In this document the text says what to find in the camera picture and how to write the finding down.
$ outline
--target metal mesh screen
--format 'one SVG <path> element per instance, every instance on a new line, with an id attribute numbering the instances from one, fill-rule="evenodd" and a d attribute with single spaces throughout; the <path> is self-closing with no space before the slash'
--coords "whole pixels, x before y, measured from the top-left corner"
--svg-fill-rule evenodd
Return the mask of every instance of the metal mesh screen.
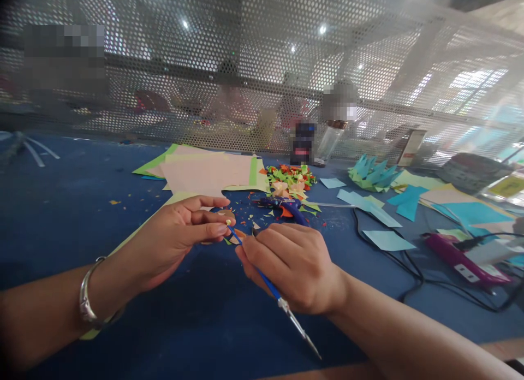
<path id="1" fill-rule="evenodd" d="M 106 86 L 35 89 L 27 24 L 103 25 Z M 524 136 L 524 39 L 420 1 L 15 0 L 0 32 L 9 129 L 289 152 L 294 122 L 321 134 L 323 89 L 346 81 L 360 101 L 338 157 L 395 161 L 414 128 L 424 166 Z"/>

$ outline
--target person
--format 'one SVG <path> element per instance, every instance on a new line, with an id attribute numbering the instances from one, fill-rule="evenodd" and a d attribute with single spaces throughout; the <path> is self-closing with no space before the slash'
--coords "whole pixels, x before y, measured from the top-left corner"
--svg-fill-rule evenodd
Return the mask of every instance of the person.
<path id="1" fill-rule="evenodd" d="M 164 282 L 195 243 L 222 241 L 228 216 L 200 208 L 227 205 L 225 198 L 197 196 L 162 207 L 91 274 L 95 314 L 108 318 Z M 235 252 L 254 283 L 270 294 L 258 268 L 292 310 L 327 316 L 388 379 L 522 378 L 466 338 L 337 267 L 314 229 L 272 224 L 257 237 L 246 237 Z M 79 288 L 91 267 L 3 292 L 4 345 L 17 369 L 38 364 L 90 329 L 80 316 Z"/>

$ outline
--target hand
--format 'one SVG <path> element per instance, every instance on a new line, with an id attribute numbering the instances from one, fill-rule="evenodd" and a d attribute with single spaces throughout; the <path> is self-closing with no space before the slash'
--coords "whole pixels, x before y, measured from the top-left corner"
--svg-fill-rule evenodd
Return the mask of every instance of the hand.
<path id="1" fill-rule="evenodd" d="M 258 268 L 293 310 L 327 314 L 344 305 L 342 271 L 331 262 L 324 238 L 316 230 L 274 223 L 256 238 L 244 238 L 235 252 L 246 276 L 271 295 Z"/>
<path id="2" fill-rule="evenodd" d="M 194 244 L 220 242 L 230 234 L 226 222 L 230 219 L 234 226 L 234 219 L 200 209 L 224 207 L 229 202 L 227 198 L 199 195 L 165 205 L 108 261 L 118 261 L 129 272 L 138 272 L 140 290 L 151 290 L 175 272 Z"/>

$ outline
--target bangle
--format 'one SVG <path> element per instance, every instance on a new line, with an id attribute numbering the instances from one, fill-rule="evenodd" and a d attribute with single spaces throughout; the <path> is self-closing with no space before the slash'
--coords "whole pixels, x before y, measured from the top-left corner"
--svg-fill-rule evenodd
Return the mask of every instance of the bangle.
<path id="1" fill-rule="evenodd" d="M 107 258 L 106 256 L 101 256 L 97 258 L 96 262 L 86 273 L 86 276 L 84 276 L 84 280 L 82 280 L 82 284 L 80 285 L 80 315 L 82 316 L 83 321 L 90 323 L 90 325 L 93 326 L 93 329 L 96 329 L 97 331 L 101 330 L 106 325 L 111 324 L 114 321 L 118 320 L 124 311 L 124 308 L 118 310 L 113 316 L 110 317 L 109 321 L 105 322 L 103 320 L 100 320 L 97 317 L 97 315 L 94 314 L 93 310 L 91 309 L 91 304 L 89 302 L 89 296 L 87 295 L 87 285 L 89 284 L 89 279 L 93 271 L 106 258 Z"/>

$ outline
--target black cable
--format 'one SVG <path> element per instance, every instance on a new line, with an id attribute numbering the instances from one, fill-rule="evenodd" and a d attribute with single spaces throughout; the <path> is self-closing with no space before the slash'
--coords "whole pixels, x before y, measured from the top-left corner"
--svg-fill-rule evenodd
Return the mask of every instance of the black cable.
<path id="1" fill-rule="evenodd" d="M 353 215 L 355 216 L 355 221 L 356 221 L 355 228 L 356 228 L 356 232 L 357 232 L 358 236 L 362 240 L 364 240 L 366 243 L 371 244 L 373 246 L 377 246 L 371 240 L 369 240 L 369 238 L 367 238 L 365 236 L 365 234 L 362 233 L 362 231 L 360 229 L 360 220 L 359 220 L 359 217 L 358 217 L 358 214 L 357 214 L 357 211 L 356 211 L 357 209 L 358 208 L 353 208 Z M 381 224 L 383 224 L 380 220 L 375 218 L 372 214 L 370 214 L 368 212 L 366 212 L 366 213 L 369 216 L 371 216 L 373 219 L 375 219 L 378 222 L 380 222 Z M 386 227 L 388 229 L 390 229 L 391 231 L 394 231 L 395 234 L 397 234 L 399 237 L 404 239 L 402 234 L 399 233 L 397 230 L 395 230 L 394 228 L 390 228 L 388 226 L 386 226 Z M 488 236 L 502 235 L 502 234 L 514 235 L 514 236 L 524 236 L 523 234 L 516 234 L 516 233 L 499 233 L 499 234 L 498 233 L 492 233 L 492 234 L 486 234 L 486 235 L 484 235 L 482 237 L 476 237 L 476 238 L 485 238 L 485 237 L 488 237 Z M 493 312 L 493 313 L 500 313 L 500 312 L 505 311 L 508 307 L 510 307 L 513 304 L 513 302 L 517 299 L 519 294 L 522 292 L 522 290 L 524 289 L 524 278 L 523 278 L 520 281 L 519 285 L 511 292 L 511 294 L 506 299 L 506 301 L 504 303 L 502 303 L 502 305 L 497 307 L 497 306 L 494 305 L 493 302 L 490 302 L 489 304 L 486 303 L 486 302 L 483 302 L 482 300 L 480 300 L 479 298 L 474 296 L 472 293 L 470 293 L 469 291 L 465 290 L 464 288 L 462 288 L 460 286 L 457 286 L 456 284 L 453 284 L 453 283 L 450 283 L 450 282 L 446 282 L 446 281 L 426 279 L 424 274 L 422 273 L 422 271 L 420 270 L 420 268 L 416 264 L 416 262 L 413 260 L 411 255 L 408 253 L 408 251 L 401 251 L 401 253 L 403 253 L 407 257 L 409 263 L 414 268 L 414 271 L 408 265 L 406 265 L 402 260 L 400 260 L 398 257 L 393 255 L 392 253 L 384 252 L 382 250 L 381 250 L 381 252 L 383 254 L 385 254 L 386 256 L 388 256 L 393 261 L 395 261 L 397 263 L 397 265 L 399 265 L 406 272 L 411 274 L 419 282 L 416 286 L 414 286 L 413 288 L 411 288 L 410 290 L 406 291 L 405 293 L 403 293 L 401 295 L 401 297 L 399 298 L 399 301 L 402 302 L 402 303 L 406 303 L 407 299 L 410 296 L 412 296 L 414 293 L 416 293 L 418 290 L 420 290 L 425 284 L 433 284 L 435 286 L 441 286 L 441 287 L 446 288 L 446 289 L 448 289 L 449 291 L 451 291 L 451 292 L 453 292 L 455 294 L 458 294 L 462 298 L 467 299 L 468 301 L 470 301 L 471 303 L 481 307 L 482 309 L 488 310 L 488 311 Z"/>

